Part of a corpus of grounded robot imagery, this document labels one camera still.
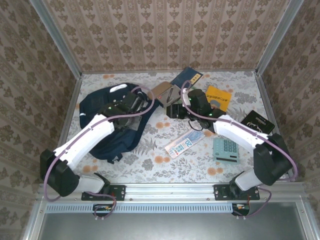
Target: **patterned wallpaper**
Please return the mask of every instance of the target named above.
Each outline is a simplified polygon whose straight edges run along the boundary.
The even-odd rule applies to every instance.
[[[254,69],[289,0],[45,0],[83,72]]]
[[[0,239],[26,227],[75,78],[28,0],[0,0]]]
[[[263,73],[300,180],[320,223],[320,1],[305,0]]]

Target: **table surface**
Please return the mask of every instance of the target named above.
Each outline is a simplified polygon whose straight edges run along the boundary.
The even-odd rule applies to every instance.
[[[178,72],[118,73],[82,75],[81,90],[77,99],[68,140],[80,130],[79,103],[98,89],[120,83],[144,85],[150,89],[163,81],[171,82]],[[267,118],[253,71],[203,72],[194,85],[206,91],[214,86],[232,93],[227,113],[241,121],[251,110]],[[165,146],[190,129],[188,120],[170,119],[164,108],[158,107],[147,123],[140,143],[132,152],[114,164],[94,158],[89,153],[79,163],[77,174],[99,173],[111,183],[217,183],[229,182],[240,172],[252,168],[253,156],[239,146],[239,164],[231,165],[213,160],[213,141],[218,135],[204,130],[205,138],[172,159]]]

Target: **teal calculator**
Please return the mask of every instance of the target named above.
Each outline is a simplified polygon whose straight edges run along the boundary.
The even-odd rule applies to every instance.
[[[225,164],[239,164],[238,145],[230,139],[213,139],[213,159]]]

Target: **paper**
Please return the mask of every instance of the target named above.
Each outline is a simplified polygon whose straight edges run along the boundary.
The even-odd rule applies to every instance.
[[[218,108],[226,112],[232,95],[214,86],[209,86],[205,96],[212,108]]]

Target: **black card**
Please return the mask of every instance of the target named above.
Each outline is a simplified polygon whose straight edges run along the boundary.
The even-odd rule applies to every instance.
[[[241,122],[248,128],[256,130],[259,133],[269,134],[275,128],[275,125],[265,119],[256,111],[252,110]]]

